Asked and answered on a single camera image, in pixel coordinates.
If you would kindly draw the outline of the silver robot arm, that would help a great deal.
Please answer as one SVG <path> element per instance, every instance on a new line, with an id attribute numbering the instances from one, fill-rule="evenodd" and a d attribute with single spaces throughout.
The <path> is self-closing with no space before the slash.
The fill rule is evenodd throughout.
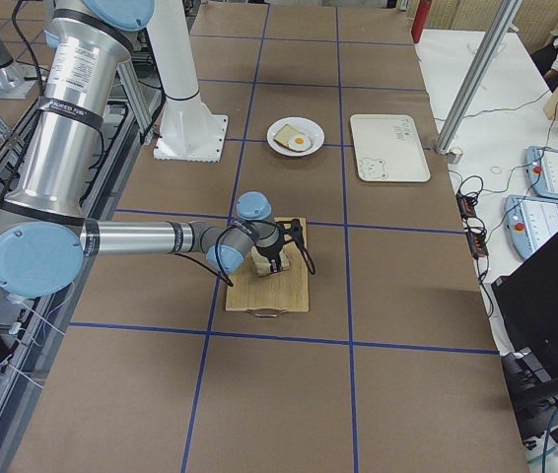
<path id="1" fill-rule="evenodd" d="M 0 205 L 0 288 L 26 298 L 56 293 L 97 254 L 197 252 L 230 275 L 256 250 L 268 271 L 279 272 L 285 233 L 259 192 L 240 197 L 237 218 L 226 229 L 202 222 L 99 222 L 81 209 L 107 97 L 140 31 L 152 44 L 166 99 L 156 157 L 220 159 L 228 119 L 200 97 L 181 3 L 60 1 L 52 23 L 59 43 L 38 101 L 38 123 L 19 182 Z"/>

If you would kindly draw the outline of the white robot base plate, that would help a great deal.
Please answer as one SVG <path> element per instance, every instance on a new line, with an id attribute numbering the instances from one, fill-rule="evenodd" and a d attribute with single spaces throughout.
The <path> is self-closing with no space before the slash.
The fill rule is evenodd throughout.
<path id="1" fill-rule="evenodd" d="M 218 163 L 221 160 L 229 118 L 209 114 L 197 122 L 186 120 L 180 112 L 177 118 L 162 120 L 154 158 L 161 161 Z"/>

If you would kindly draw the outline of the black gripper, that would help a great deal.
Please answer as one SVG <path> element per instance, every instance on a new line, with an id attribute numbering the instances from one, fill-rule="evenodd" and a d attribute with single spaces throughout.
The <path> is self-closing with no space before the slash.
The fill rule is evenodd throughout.
<path id="1" fill-rule="evenodd" d="M 281 254 L 285 245 L 285 231 L 280 227 L 262 227 L 255 244 L 257 252 L 269 261 L 269 272 L 280 273 L 284 270 Z"/>

